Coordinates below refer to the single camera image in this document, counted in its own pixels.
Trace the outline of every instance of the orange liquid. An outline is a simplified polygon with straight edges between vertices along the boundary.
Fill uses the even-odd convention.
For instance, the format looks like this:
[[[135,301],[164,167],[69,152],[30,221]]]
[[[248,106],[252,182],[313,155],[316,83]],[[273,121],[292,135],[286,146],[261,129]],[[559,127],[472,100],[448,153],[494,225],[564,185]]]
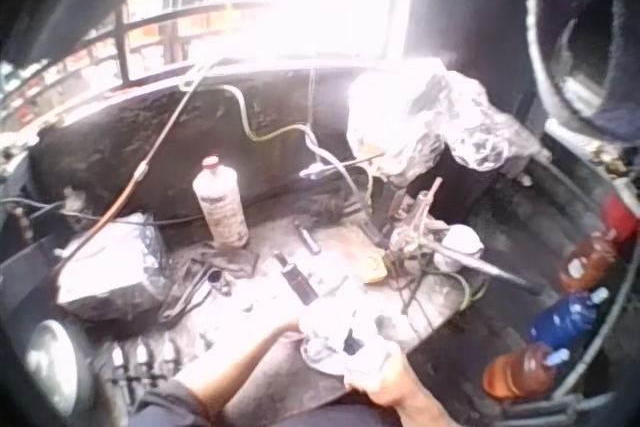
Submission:
[[[596,232],[567,257],[560,270],[560,282],[567,292],[589,290],[607,275],[615,260],[612,242]]]
[[[544,365],[551,349],[537,343],[511,354],[501,355],[484,371],[482,386],[499,400],[533,397],[549,390],[556,370]]]

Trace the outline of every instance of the blue liquid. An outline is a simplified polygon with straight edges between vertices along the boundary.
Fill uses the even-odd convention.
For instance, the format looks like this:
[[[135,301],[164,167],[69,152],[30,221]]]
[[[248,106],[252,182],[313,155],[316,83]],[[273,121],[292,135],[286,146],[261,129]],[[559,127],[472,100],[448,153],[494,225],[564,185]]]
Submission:
[[[542,311],[529,334],[532,342],[542,342],[553,350],[569,347],[573,340],[593,328],[597,315],[598,306],[590,295],[578,292]]]

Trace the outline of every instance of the person's right hand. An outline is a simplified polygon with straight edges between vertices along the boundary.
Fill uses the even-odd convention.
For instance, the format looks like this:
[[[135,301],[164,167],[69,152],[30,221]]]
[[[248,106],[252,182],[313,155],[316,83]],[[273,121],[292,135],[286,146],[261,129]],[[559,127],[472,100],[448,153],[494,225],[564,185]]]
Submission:
[[[365,392],[376,404],[383,407],[398,407],[416,395],[424,395],[426,389],[420,384],[406,356],[395,342],[386,341],[389,354],[382,368],[375,373],[348,372],[344,383],[347,388]]]

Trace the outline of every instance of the workbench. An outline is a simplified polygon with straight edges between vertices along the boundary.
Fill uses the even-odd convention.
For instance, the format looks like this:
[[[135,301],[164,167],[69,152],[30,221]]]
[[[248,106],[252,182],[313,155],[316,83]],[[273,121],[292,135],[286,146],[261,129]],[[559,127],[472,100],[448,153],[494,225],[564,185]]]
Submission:
[[[242,325],[239,317],[260,315],[252,310],[251,304],[256,297],[293,297],[280,272],[278,262],[273,258],[275,251],[282,251],[301,271],[314,278],[329,269],[350,268],[362,258],[375,256],[380,251],[364,236],[358,227],[358,215],[347,216],[337,225],[312,230],[313,236],[322,248],[319,255],[311,255],[298,237],[293,221],[296,213],[297,198],[289,195],[254,205],[246,210],[250,230],[250,242],[247,249],[259,255],[252,278],[232,280],[232,293],[225,297],[216,292],[210,295],[201,306],[187,314],[178,325],[168,331],[168,335],[177,344],[183,362],[195,358],[194,346],[199,333],[205,333],[214,345],[227,341],[223,332],[229,325]],[[206,227],[194,225],[180,235],[189,238],[195,236],[195,229]],[[188,245],[171,253],[172,265],[177,266],[185,258],[198,255],[203,248],[202,242]],[[379,313],[380,333],[394,340],[409,351],[427,339],[438,327],[447,322],[464,301],[464,289],[455,278],[428,275],[421,283],[415,300],[409,305],[407,315],[402,315],[403,303],[409,297],[411,288],[397,291],[397,279],[391,275],[384,281],[370,284],[367,297]],[[201,298],[196,294],[193,302]],[[151,326],[144,334],[158,358],[167,330]],[[129,359],[135,358],[135,345],[138,337],[121,342]],[[270,350],[249,381],[227,405],[225,420],[235,426],[269,425],[285,417],[305,412],[330,403],[345,393],[342,378],[313,370],[304,362],[300,354],[301,341],[281,339]],[[105,363],[113,344],[105,343],[98,356],[103,365],[97,365],[103,379],[109,369]],[[113,401],[112,387],[107,389],[107,397]],[[118,425],[126,425],[122,408],[114,409]]]

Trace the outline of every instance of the cloth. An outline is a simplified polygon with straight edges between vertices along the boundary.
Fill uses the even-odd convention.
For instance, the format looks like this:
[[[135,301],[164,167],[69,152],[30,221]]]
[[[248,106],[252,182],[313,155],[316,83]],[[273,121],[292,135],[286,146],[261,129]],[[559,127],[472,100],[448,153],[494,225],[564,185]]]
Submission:
[[[130,427],[208,427],[201,402],[177,380],[147,392],[136,407]],[[401,427],[395,413],[367,405],[332,405],[305,412],[273,427]]]

